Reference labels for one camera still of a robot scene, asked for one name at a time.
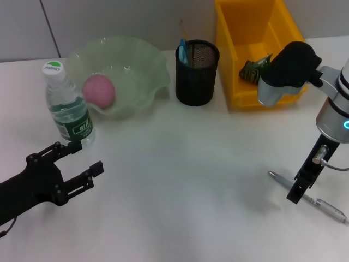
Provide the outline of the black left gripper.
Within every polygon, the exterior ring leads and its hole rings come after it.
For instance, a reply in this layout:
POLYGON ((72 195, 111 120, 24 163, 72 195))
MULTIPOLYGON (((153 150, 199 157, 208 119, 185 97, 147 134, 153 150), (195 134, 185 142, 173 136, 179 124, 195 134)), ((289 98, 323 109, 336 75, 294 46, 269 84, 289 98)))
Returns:
POLYGON ((27 166, 18 175, 1 183, 1 225, 43 202, 57 206, 94 187, 93 179, 104 172, 101 161, 67 181, 55 162, 82 150, 80 141, 67 145, 55 142, 26 157, 27 166))

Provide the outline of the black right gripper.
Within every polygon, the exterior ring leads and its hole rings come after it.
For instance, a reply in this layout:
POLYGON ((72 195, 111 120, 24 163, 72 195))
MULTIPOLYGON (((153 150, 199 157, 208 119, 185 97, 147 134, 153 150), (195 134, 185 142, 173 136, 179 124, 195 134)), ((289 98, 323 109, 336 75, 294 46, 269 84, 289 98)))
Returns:
POLYGON ((315 164, 312 161, 314 156, 317 155, 320 148, 322 146, 328 147, 328 151, 324 156, 324 159, 328 161, 330 160, 330 158, 332 157, 339 145, 340 144, 338 142, 332 141, 322 134, 320 135, 314 147, 310 151, 307 159, 305 160, 304 164, 295 176, 294 184, 292 185, 286 197, 289 201, 293 202, 294 204, 298 204, 300 199, 303 197, 305 191, 308 188, 311 188, 311 186, 315 183, 316 179, 318 178, 319 174, 322 172, 324 167, 321 164, 315 164))

